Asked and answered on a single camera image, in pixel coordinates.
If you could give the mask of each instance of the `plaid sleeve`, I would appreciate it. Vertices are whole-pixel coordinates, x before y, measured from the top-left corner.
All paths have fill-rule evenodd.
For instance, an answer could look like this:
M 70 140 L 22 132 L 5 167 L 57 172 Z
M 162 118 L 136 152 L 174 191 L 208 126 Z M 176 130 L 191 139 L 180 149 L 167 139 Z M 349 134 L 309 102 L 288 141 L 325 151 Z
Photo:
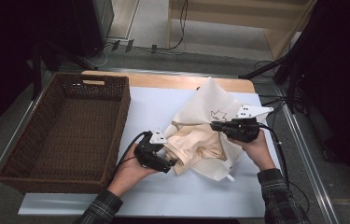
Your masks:
M 74 224 L 110 223 L 122 206 L 122 200 L 110 191 L 102 191 Z
M 262 171 L 258 178 L 265 202 L 266 223 L 310 223 L 278 169 Z

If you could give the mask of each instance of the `woven texture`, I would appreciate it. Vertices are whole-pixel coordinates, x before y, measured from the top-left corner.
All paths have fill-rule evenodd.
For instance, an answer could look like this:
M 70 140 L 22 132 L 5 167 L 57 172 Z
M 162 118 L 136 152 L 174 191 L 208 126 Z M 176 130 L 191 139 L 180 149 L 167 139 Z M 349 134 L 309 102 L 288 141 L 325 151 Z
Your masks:
M 130 101 L 127 77 L 56 74 L 0 182 L 22 193 L 99 193 L 114 172 Z

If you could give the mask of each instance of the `person's left hand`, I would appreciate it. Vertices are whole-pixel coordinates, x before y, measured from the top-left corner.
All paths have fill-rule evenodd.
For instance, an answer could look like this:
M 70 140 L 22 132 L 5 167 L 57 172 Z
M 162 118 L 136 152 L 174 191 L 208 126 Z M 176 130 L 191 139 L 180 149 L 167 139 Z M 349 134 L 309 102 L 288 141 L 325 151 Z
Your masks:
M 134 144 L 125 155 L 123 159 L 125 162 L 119 167 L 113 181 L 107 187 L 107 190 L 114 193 L 118 197 L 122 196 L 126 191 L 136 186 L 146 176 L 157 173 L 156 170 L 145 168 L 140 165 L 137 158 L 130 159 L 134 157 L 133 152 L 136 146 L 137 144 Z

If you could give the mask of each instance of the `printed drawing on bag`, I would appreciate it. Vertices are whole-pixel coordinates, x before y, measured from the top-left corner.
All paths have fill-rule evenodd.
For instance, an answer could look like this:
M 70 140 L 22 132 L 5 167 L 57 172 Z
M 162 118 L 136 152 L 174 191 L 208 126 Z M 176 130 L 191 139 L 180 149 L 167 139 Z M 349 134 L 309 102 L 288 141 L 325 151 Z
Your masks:
M 214 120 L 217 120 L 217 121 L 227 121 L 227 119 L 225 118 L 225 116 L 227 115 L 227 113 L 224 113 L 224 112 L 221 112 L 221 111 L 217 111 L 217 112 L 214 112 L 214 111 L 210 111 L 210 115 L 212 116 L 212 118 Z

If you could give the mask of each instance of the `hand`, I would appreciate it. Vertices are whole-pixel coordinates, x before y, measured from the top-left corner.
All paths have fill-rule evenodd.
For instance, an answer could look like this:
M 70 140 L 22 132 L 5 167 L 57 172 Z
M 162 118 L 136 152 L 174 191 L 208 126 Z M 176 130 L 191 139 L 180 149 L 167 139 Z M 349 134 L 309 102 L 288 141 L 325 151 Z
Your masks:
M 263 130 L 259 130 L 257 139 L 250 143 L 244 143 L 231 138 L 228 138 L 228 140 L 241 146 L 247 153 L 247 156 L 258 166 L 260 171 L 275 168 Z
M 134 144 L 124 157 L 125 161 L 117 170 L 113 181 L 107 187 L 107 190 L 114 193 L 118 197 L 122 196 L 126 191 L 136 186 L 143 178 L 148 175 L 157 173 L 156 170 L 145 168 L 140 165 L 137 158 L 134 157 L 134 149 L 137 144 Z

